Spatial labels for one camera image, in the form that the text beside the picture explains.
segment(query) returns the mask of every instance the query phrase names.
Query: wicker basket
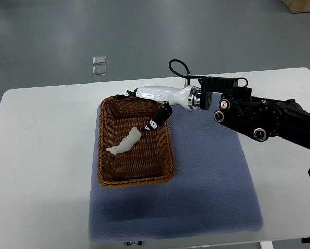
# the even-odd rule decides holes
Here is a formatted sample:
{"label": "wicker basket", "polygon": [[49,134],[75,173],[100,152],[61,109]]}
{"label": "wicker basket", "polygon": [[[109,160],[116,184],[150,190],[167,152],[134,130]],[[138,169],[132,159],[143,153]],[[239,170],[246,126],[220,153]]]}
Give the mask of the wicker basket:
{"label": "wicker basket", "polygon": [[130,151],[114,156],[106,151],[117,146],[132,127],[143,128],[162,105],[128,97],[103,100],[100,106],[97,179],[105,188],[164,183],[176,173],[168,122],[157,130],[142,132]]}

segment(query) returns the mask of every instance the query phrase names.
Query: basket rim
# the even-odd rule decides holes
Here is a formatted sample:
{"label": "basket rim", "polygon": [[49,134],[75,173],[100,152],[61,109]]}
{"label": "basket rim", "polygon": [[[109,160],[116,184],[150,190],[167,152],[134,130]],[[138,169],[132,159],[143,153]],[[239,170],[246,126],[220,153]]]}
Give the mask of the basket rim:
{"label": "basket rim", "polygon": [[167,174],[156,176],[156,177],[146,177],[146,178],[135,178],[135,179],[124,179],[121,181],[118,180],[106,180],[103,178],[102,170],[103,170],[103,137],[104,137],[104,129],[101,129],[104,127],[105,115],[101,115],[103,113],[103,109],[105,106],[111,101],[115,100],[113,97],[105,98],[99,108],[99,137],[98,137],[98,151],[97,151],[97,180],[100,185],[106,188],[115,188],[115,187],[128,187],[128,186],[139,186],[139,185],[147,185],[147,184],[156,184],[156,183],[164,183],[171,180],[175,173],[176,173],[176,161],[174,159],[174,153],[173,153],[173,146],[172,146],[172,139],[171,139],[171,132],[170,132],[170,126],[168,121],[166,121],[159,129],[164,129],[165,134],[165,143],[167,144],[167,154],[168,158],[166,158],[166,161],[168,162],[169,167]]}

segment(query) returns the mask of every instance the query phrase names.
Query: blue cushion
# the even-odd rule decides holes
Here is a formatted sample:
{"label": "blue cushion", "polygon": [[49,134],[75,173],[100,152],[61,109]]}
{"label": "blue cushion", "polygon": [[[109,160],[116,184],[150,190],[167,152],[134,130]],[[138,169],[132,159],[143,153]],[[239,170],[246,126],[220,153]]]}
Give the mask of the blue cushion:
{"label": "blue cushion", "polygon": [[126,242],[258,231],[263,220],[238,135],[205,111],[173,107],[177,172],[163,184],[106,189],[97,182],[98,120],[91,179],[89,238]]}

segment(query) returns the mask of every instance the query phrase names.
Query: robotic arm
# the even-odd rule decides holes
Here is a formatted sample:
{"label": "robotic arm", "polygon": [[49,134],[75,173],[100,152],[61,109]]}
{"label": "robotic arm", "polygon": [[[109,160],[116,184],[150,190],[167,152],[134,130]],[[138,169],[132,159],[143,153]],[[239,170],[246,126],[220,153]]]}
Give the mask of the robotic arm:
{"label": "robotic arm", "polygon": [[[176,72],[171,66],[173,62],[182,64],[187,74]],[[191,110],[198,107],[209,110],[212,94],[217,92],[222,94],[219,110],[214,113],[217,123],[259,142],[279,136],[310,149],[310,113],[304,111],[295,99],[281,101],[253,97],[245,78],[194,76],[190,74],[187,65],[177,59],[169,62],[169,68],[176,75],[185,78],[184,88],[147,86],[115,96],[135,96],[163,103],[142,131],[157,129],[172,115],[171,106],[176,104]],[[190,86],[191,79],[198,79],[201,89]],[[246,82],[242,87],[238,86],[241,79]]]}

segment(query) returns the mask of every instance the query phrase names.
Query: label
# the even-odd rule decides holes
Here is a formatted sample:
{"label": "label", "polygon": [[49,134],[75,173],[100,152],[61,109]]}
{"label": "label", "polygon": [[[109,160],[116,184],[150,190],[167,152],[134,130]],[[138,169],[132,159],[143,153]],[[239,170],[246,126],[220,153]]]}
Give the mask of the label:
{"label": "label", "polygon": [[127,246],[130,246],[130,245],[139,245],[139,246],[141,246],[142,245],[142,241],[127,242]]}

